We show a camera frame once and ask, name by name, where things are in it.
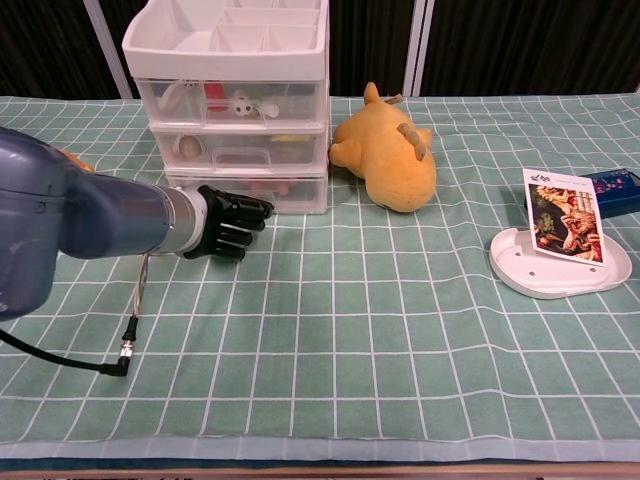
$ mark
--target black robotic fingers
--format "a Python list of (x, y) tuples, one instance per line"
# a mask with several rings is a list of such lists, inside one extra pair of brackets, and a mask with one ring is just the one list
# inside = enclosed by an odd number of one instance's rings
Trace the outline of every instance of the black robotic fingers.
[(223, 192), (201, 186), (198, 192), (207, 202), (207, 219), (200, 243), (185, 258), (216, 255), (233, 259), (244, 258), (246, 248), (253, 242), (252, 232), (261, 232), (265, 220), (273, 213), (267, 201), (246, 195)]

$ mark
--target white plastic drawer unit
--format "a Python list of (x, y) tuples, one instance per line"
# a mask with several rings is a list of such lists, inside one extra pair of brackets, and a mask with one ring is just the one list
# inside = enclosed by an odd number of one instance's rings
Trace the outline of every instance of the white plastic drawer unit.
[(136, 85), (151, 124), (314, 128), (328, 115), (327, 86), (322, 82), (136, 79)]
[(208, 185), (226, 192), (267, 200), (277, 214), (323, 214), (327, 211), (328, 171), (304, 177), (225, 178), (185, 175), (165, 170), (172, 187)]
[(216, 175), (304, 175), (327, 169), (328, 130), (312, 134), (153, 132), (165, 166)]
[(122, 43), (152, 123), (327, 115), (328, 0), (150, 0)]

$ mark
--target white toy figure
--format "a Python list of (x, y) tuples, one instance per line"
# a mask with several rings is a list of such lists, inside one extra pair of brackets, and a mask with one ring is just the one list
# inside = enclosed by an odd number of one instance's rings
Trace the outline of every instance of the white toy figure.
[(254, 120), (264, 116), (276, 118), (280, 113), (278, 105), (273, 102), (251, 98), (242, 90), (237, 90), (231, 98), (231, 109), (240, 117)]

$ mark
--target black cable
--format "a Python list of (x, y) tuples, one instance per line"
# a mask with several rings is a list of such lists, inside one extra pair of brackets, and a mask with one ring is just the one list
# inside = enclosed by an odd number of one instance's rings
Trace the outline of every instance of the black cable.
[(22, 352), (33, 355), (34, 357), (38, 357), (47, 362), (55, 363), (57, 365), (79, 368), (82, 370), (91, 370), (103, 375), (110, 375), (112, 377), (126, 377), (127, 373), (129, 373), (129, 364), (131, 363), (131, 356), (133, 355), (133, 345), (136, 341), (136, 331), (138, 329), (138, 312), (140, 311), (140, 302), (142, 301), (144, 287), (147, 283), (148, 266), (149, 255), (145, 254), (142, 258), (142, 265), (140, 266), (140, 273), (138, 275), (133, 313), (129, 317), (127, 329), (122, 335), (120, 357), (118, 358), (118, 361), (116, 363), (87, 363), (61, 357), (59, 355), (54, 355), (53, 353), (49, 353), (44, 350), (40, 350), (33, 345), (29, 345), (28, 343), (23, 342), (22, 340), (14, 337), (4, 330), (0, 330), (0, 340)]
[[(135, 329), (137, 327), (137, 324), (138, 318), (131, 316), (131, 318), (129, 318), (127, 331), (123, 335), (123, 340), (125, 340), (125, 337), (132, 337), (135, 341)], [(118, 358), (117, 363), (87, 363), (81, 362), (79, 360), (61, 357), (59, 355), (49, 353), (45, 350), (41, 350), (37, 347), (34, 347), (33, 345), (29, 345), (28, 343), (23, 342), (22, 340), (14, 337), (4, 330), (0, 330), (0, 340), (5, 342), (7, 345), (11, 345), (12, 347), (17, 348), (18, 350), (21, 350), (29, 355), (33, 355), (34, 357), (38, 357), (42, 360), (46, 360), (47, 362), (62, 365), (64, 367), (91, 370), (104, 375), (110, 375), (112, 377), (126, 377), (129, 371), (130, 357), (124, 355), (122, 352), (120, 354), (120, 358)]]

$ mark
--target white oval tray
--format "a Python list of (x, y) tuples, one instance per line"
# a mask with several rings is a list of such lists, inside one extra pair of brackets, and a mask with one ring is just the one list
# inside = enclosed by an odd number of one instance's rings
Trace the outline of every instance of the white oval tray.
[(603, 235), (606, 266), (594, 267), (539, 253), (529, 230), (507, 229), (491, 241), (489, 259), (498, 277), (534, 298), (554, 299), (610, 290), (631, 275), (631, 259), (611, 237)]

